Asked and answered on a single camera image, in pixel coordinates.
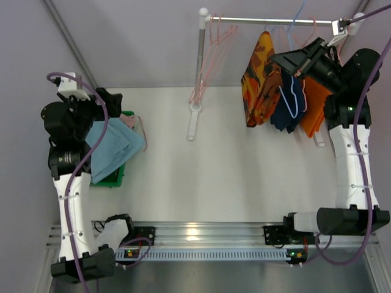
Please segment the pink trousers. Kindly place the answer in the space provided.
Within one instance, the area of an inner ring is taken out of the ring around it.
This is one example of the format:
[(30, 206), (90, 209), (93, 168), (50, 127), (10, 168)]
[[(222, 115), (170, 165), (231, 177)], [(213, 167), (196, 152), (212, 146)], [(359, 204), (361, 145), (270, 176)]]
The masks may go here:
[(134, 112), (122, 112), (120, 114), (121, 121), (124, 122), (124, 124), (127, 125), (127, 127), (134, 129), (137, 125), (140, 126), (142, 135), (144, 138), (144, 148), (143, 151), (146, 151), (148, 148), (148, 140), (147, 135), (144, 128), (144, 122), (142, 121), (141, 117), (139, 115), (136, 115)]

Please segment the orange patterned trousers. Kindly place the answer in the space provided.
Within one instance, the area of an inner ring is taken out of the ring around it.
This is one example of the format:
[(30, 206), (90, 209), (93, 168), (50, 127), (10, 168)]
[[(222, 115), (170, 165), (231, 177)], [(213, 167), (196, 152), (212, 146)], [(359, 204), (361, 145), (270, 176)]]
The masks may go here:
[(280, 100), (282, 71), (271, 62), (275, 54), (269, 32), (260, 34), (241, 78), (241, 90), (245, 121), (248, 128), (266, 123), (274, 113)]

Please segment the light blue trousers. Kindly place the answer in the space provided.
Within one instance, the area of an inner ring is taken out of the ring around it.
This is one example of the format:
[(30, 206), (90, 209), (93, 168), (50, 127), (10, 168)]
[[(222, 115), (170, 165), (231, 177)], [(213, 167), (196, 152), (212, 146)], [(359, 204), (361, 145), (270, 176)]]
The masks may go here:
[(91, 183), (104, 180), (144, 146), (140, 134), (120, 118), (110, 118), (106, 133), (91, 156)]

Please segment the pink hanger of blue trousers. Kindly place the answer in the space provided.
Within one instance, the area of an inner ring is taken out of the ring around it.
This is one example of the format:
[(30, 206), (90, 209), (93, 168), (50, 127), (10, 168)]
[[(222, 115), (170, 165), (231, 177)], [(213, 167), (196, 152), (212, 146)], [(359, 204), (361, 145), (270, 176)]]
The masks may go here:
[(200, 103), (207, 88), (219, 73), (232, 43), (238, 32), (238, 26), (231, 25), (223, 31), (220, 24), (208, 27), (207, 48), (201, 62), (200, 73), (196, 74), (195, 87), (189, 103)]

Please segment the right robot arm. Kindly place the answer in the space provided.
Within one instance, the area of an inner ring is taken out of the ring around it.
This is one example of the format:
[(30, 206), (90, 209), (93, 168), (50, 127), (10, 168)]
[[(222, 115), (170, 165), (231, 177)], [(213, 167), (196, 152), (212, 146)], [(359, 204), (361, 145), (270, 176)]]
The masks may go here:
[(284, 222), (300, 233), (363, 236), (390, 222), (390, 212), (380, 209), (373, 190), (368, 150), (367, 92), (379, 79), (382, 60), (380, 53), (362, 48), (340, 65), (331, 57), (332, 48), (317, 38), (302, 49), (271, 56), (291, 77), (310, 77), (330, 91), (323, 112), (337, 163), (335, 207), (292, 212)]

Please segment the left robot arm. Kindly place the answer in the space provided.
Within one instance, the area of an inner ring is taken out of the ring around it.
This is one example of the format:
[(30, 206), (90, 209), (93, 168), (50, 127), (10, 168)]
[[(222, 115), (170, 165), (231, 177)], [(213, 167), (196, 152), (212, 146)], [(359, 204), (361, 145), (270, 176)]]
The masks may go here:
[(60, 207), (60, 252), (51, 275), (65, 283), (85, 283), (113, 276), (115, 254), (134, 234), (131, 217), (116, 214), (95, 236), (89, 211), (92, 147), (86, 142), (87, 133), (94, 121), (120, 116), (122, 94), (97, 88), (94, 95), (57, 95), (60, 101), (48, 104), (40, 114), (49, 134), (48, 167)]

